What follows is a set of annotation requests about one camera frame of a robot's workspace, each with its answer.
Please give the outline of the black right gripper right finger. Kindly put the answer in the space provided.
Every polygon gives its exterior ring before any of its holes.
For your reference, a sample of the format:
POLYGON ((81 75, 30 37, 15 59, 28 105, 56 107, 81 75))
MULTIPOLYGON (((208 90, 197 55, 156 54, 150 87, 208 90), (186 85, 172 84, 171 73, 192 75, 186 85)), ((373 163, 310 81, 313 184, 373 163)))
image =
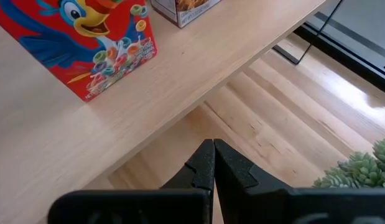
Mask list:
POLYGON ((215 182, 224 224, 282 224, 292 187, 221 139, 215 139, 215 182))

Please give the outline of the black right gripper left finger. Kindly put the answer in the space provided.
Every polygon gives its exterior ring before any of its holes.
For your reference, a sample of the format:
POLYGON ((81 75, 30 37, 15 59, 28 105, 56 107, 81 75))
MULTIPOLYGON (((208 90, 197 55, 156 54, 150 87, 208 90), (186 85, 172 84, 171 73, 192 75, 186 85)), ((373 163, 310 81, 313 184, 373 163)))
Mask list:
POLYGON ((161 188, 174 191, 169 224, 212 224, 215 145, 204 140, 183 167, 161 188))

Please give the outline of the pink cereal box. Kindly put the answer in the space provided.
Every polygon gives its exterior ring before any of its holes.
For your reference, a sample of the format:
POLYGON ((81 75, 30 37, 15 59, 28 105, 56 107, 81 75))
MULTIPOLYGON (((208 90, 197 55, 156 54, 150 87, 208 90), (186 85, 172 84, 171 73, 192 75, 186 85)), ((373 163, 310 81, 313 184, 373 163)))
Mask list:
POLYGON ((221 0, 151 0, 155 11, 179 28, 198 18, 221 0))

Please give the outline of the red Froot Loops cereal box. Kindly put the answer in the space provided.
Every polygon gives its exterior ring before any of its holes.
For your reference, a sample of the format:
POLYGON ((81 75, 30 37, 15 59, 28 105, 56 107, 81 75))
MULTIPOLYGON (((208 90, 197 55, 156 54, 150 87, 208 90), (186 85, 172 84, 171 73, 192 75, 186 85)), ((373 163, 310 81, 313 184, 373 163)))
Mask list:
POLYGON ((85 102, 157 55, 145 0, 0 0, 0 26, 85 102))

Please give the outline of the round pale green succulent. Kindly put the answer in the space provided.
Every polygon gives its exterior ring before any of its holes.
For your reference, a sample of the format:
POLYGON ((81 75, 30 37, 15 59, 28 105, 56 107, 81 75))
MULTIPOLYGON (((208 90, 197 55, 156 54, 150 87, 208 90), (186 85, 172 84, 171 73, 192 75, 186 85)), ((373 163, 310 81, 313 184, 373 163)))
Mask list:
POLYGON ((316 188, 385 188, 385 139, 373 144, 373 153, 354 152, 347 161, 325 171, 316 188))

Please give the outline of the black aluminium table frame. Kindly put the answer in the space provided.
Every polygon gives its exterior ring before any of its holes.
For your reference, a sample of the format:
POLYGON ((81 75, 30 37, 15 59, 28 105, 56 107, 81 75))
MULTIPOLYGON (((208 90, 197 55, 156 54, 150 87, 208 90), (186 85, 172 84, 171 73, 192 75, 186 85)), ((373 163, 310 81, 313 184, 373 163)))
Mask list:
POLYGON ((307 21, 294 33, 385 92, 385 48, 322 12, 314 18, 321 27, 307 21))

